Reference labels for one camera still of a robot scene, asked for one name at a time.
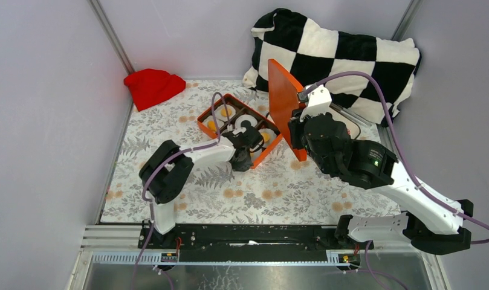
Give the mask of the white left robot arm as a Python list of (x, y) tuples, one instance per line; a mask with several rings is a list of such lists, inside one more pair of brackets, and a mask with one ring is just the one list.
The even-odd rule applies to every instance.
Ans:
[(254, 127), (240, 127), (194, 146), (163, 142), (139, 172), (141, 197), (149, 204), (152, 240), (160, 248), (175, 242), (173, 200), (181, 193), (192, 170), (216, 163), (229, 163), (233, 171), (245, 172), (253, 166), (251, 151), (264, 143)]

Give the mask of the orange fish cookie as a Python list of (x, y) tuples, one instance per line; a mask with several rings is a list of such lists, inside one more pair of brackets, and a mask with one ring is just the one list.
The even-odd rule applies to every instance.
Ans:
[(209, 120), (207, 122), (207, 127), (213, 131), (213, 132), (216, 132), (217, 131), (217, 128), (216, 128), (216, 122), (214, 122), (213, 120)]

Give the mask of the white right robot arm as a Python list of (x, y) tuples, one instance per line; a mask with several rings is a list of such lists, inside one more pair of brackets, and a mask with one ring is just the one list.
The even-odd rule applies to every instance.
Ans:
[(461, 213), (472, 213), (469, 200), (454, 201), (437, 192), (428, 198), (392, 151), (376, 141), (352, 139), (346, 125), (330, 113), (302, 117), (302, 111), (296, 109), (288, 128), (291, 145), (305, 149), (322, 173), (381, 194), (402, 209), (394, 216), (341, 216), (334, 233), (340, 248), (370, 240), (407, 242), (434, 255), (470, 248), (471, 232), (462, 226), (460, 217)]

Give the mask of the white strawberry tray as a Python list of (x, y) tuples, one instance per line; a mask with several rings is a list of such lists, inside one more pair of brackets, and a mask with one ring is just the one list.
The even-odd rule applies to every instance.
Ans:
[(358, 125), (358, 123), (356, 123), (348, 115), (342, 114), (341, 109), (335, 109), (330, 106), (329, 111), (335, 121), (339, 121), (346, 126), (348, 134), (351, 136), (352, 139), (356, 140), (361, 135), (361, 127)]

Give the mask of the orange cookie tin box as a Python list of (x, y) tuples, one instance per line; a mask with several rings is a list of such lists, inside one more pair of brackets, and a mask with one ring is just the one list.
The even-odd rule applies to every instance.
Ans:
[(202, 132), (210, 138), (216, 138), (216, 124), (222, 133), (234, 131), (246, 125), (257, 129), (263, 140), (251, 149), (252, 169), (255, 169), (282, 139), (282, 134), (273, 121), (231, 94), (225, 94), (223, 99), (217, 97), (215, 108), (206, 109), (198, 116), (197, 123)]

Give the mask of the orange tin lid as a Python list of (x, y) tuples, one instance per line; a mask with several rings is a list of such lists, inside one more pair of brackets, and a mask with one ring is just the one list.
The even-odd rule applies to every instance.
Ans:
[(304, 108), (300, 105), (297, 94), (303, 90), (303, 86), (292, 76), (278, 61), (268, 60), (268, 93), (270, 115), (279, 129), (287, 145), (299, 161), (306, 161), (305, 149), (294, 149), (291, 144), (291, 133), (288, 121), (292, 111)]

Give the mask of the metal tongs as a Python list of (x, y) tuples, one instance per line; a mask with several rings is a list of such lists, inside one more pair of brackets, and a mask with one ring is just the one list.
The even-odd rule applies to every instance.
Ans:
[(343, 107), (341, 107), (335, 103), (331, 103), (330, 107), (333, 108), (335, 111), (341, 113), (345, 117), (351, 119), (354, 122), (357, 122), (357, 123), (362, 124), (362, 125), (367, 126), (367, 127), (370, 127), (373, 125), (371, 122), (367, 121), (366, 119), (360, 117), (359, 115), (357, 115), (357, 114), (351, 112), (350, 110), (343, 108)]

